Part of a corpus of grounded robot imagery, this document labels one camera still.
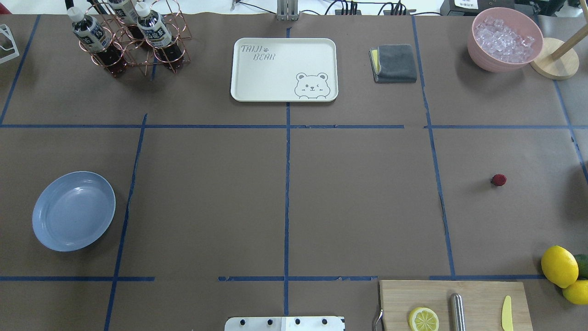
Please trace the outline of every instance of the bowl of ice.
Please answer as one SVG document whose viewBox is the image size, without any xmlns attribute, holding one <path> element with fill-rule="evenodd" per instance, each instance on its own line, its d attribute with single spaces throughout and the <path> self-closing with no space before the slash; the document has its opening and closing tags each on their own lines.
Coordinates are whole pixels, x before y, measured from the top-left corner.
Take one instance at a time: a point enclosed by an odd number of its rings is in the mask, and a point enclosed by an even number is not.
<svg viewBox="0 0 588 331">
<path fill-rule="evenodd" d="M 513 71 L 533 61 L 543 48 L 543 34 L 527 15 L 495 7 L 479 13 L 467 39 L 467 51 L 482 69 Z"/>
</svg>

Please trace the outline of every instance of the red berry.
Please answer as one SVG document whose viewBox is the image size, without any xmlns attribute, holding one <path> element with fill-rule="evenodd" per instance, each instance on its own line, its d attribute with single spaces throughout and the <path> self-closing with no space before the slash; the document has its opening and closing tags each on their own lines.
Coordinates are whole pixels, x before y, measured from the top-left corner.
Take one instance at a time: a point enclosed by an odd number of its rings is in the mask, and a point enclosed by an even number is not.
<svg viewBox="0 0 588 331">
<path fill-rule="evenodd" d="M 506 176 L 503 174 L 496 174 L 492 177 L 490 182 L 496 186 L 502 186 L 506 184 Z"/>
</svg>

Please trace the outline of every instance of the bear drawing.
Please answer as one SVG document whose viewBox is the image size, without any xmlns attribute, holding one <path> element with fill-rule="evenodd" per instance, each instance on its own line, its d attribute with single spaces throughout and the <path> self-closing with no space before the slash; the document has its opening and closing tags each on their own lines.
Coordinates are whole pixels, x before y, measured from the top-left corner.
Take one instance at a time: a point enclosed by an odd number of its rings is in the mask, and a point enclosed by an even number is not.
<svg viewBox="0 0 588 331">
<path fill-rule="evenodd" d="M 294 93 L 300 99 L 326 99 L 326 96 L 330 93 L 327 78 L 328 76 L 324 72 L 316 76 L 306 75 L 301 72 L 296 75 L 298 85 L 296 85 Z"/>
</svg>

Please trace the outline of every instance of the gray cloth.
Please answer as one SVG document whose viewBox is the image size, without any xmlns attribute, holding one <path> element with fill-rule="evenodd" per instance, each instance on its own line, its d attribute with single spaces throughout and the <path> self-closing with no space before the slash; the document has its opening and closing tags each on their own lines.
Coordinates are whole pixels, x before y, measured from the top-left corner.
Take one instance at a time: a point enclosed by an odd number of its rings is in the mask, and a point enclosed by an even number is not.
<svg viewBox="0 0 588 331">
<path fill-rule="evenodd" d="M 415 57 L 410 45 L 381 45 L 377 48 L 378 58 L 374 59 L 371 48 L 373 79 L 376 83 L 416 82 Z M 378 61 L 380 70 L 374 62 Z"/>
</svg>

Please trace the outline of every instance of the ice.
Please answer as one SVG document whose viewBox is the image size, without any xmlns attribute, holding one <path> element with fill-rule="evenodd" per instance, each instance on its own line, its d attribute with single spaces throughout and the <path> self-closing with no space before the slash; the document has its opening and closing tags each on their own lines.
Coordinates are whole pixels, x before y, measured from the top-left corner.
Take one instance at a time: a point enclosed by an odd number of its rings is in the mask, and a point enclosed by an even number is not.
<svg viewBox="0 0 588 331">
<path fill-rule="evenodd" d="M 535 39 L 522 37 L 502 19 L 487 16 L 474 30 L 474 37 L 484 51 L 493 58 L 508 63 L 523 63 L 533 55 Z"/>
</svg>

